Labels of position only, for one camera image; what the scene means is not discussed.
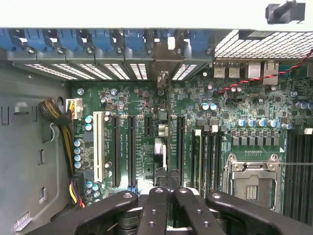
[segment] screw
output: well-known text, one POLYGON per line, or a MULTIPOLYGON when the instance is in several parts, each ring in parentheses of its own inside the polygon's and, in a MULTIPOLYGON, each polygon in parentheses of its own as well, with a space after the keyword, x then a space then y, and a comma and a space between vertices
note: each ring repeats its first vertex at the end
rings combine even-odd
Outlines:
POLYGON ((213 193, 213 194, 212 194, 212 197, 214 197, 214 198, 216 198, 216 199, 219 199, 219 198, 221 198, 221 195, 218 194, 218 193, 213 193))
POLYGON ((117 54, 122 54, 122 48, 118 47, 117 50, 116 50, 116 53, 117 54))
POLYGON ((127 192, 127 193, 125 193, 124 194, 124 196, 123 196, 124 198, 131 198, 132 197, 132 195, 129 193, 129 192, 127 192))
POLYGON ((29 54, 34 54, 34 53, 35 53, 35 50, 34 50, 34 48, 32 48, 32 47, 28 47, 26 50, 27 50, 27 52, 28 52, 29 54))
POLYGON ((84 94, 84 89, 83 89, 83 88, 79 88, 79 89, 77 90, 77 93, 78 93, 79 95, 83 95, 83 94, 84 94))
POLYGON ((187 189, 181 188, 179 191, 180 191, 181 193, 186 193, 186 192, 187 192, 187 189))
POLYGON ((58 54, 60 54, 60 55, 64 54, 64 50, 63 50, 62 47, 58 47, 58 48, 57 48, 57 52, 58 52, 58 54))
POLYGON ((156 192, 163 192, 163 190, 161 188, 157 188, 156 192))

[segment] yellow wire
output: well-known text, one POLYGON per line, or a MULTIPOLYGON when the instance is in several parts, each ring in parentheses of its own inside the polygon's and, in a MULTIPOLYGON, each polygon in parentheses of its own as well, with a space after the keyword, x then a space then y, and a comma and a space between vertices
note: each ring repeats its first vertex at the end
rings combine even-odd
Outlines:
POLYGON ((77 203, 77 199, 76 199, 76 197, 75 197, 75 195, 74 195, 74 193, 73 193, 72 185, 71 185, 71 184, 69 184, 69 193, 70 193, 71 197, 73 198, 74 203, 76 204, 76 203, 77 203))

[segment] green circuit board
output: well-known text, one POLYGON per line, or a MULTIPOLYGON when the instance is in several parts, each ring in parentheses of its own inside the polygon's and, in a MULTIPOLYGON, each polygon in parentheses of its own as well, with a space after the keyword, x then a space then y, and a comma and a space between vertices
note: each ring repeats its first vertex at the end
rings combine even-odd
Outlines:
MULTIPOLYGON (((281 65, 279 70, 288 68, 281 65)), ((281 212, 284 195, 284 177, 286 161, 287 132, 281 128, 282 123, 291 123, 293 126, 304 128, 312 123, 306 121, 311 116, 309 109, 301 110, 295 107, 299 101, 313 101, 313 80, 306 77, 306 67, 279 76, 275 91, 268 91, 262 85, 242 85, 239 93, 216 94, 238 79, 203 78, 196 75, 188 82, 170 82, 164 93, 158 93, 156 81, 144 82, 85 82, 72 83, 74 98, 83 99, 84 116, 82 120, 74 121, 74 138, 84 141, 84 165, 78 171, 85 172, 87 180, 92 180, 93 171, 93 140, 86 135, 84 118, 93 112, 110 111, 112 116, 119 116, 120 135, 120 170, 121 181, 119 186, 112 185, 112 172, 106 171, 105 179, 101 186, 100 197, 86 193, 85 201, 91 203, 98 198, 105 198, 111 194, 129 188, 129 122, 128 117, 135 117, 135 179, 137 192, 145 187, 154 185, 154 139, 158 137, 157 127, 161 123, 160 112, 168 112, 169 146, 167 155, 168 169, 179 169, 182 172, 181 185, 194 187, 199 184, 195 180, 195 158, 202 154, 199 146, 211 142, 214 154, 204 157, 203 161, 208 166, 203 169, 204 177, 199 188, 202 195, 210 190, 225 190, 224 167, 230 154, 235 154, 241 162, 267 162, 272 154, 276 154, 281 165, 279 177, 280 185, 275 185, 276 194, 280 198, 276 202, 276 211, 281 212), (83 95, 78 95, 77 90, 84 89, 83 95), (112 95, 111 90, 116 89, 117 94, 112 95), (106 97, 108 102, 104 105, 101 98, 106 97), (201 104, 214 103, 217 109, 203 110, 201 104), (147 136, 145 118, 150 117, 151 133, 147 136), (275 121, 275 127, 239 127, 237 120, 263 120, 275 121), (218 126, 218 134, 201 136, 201 141, 196 130, 205 133, 205 128, 218 126)), ((113 122, 105 125, 105 158, 112 161, 113 122)), ((269 203, 273 201, 273 191, 268 192, 269 203)))

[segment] black ram slot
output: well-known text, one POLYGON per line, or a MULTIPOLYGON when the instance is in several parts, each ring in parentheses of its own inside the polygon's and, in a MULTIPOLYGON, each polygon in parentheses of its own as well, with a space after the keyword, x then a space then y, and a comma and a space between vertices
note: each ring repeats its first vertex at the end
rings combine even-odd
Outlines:
POLYGON ((112 117, 112 187, 118 187, 121 183, 121 137, 119 116, 112 117))
POLYGON ((184 180, 184 136, 185 136, 185 117, 177 118, 177 144, 176 144, 176 155, 177 155, 177 169, 179 170, 179 182, 180 186, 183 186, 184 180))
POLYGON ((145 124, 145 137, 151 137, 152 134, 153 134, 153 130, 152 130, 152 117, 150 117, 150 116, 145 116, 144 124, 145 124))
POLYGON ((286 161, 283 214, 312 225, 313 166, 297 164, 313 162, 313 136, 288 131, 286 161))
POLYGON ((128 187, 136 186, 136 116, 128 116, 128 187))

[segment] perforated metal mesh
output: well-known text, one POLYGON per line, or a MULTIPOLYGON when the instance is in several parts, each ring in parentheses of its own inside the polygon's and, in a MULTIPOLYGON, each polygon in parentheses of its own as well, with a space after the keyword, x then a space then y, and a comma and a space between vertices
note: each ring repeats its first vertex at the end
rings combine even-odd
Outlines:
POLYGON ((313 48, 313 32, 273 32, 262 40, 240 40, 230 32, 215 49, 216 58, 299 59, 313 48))

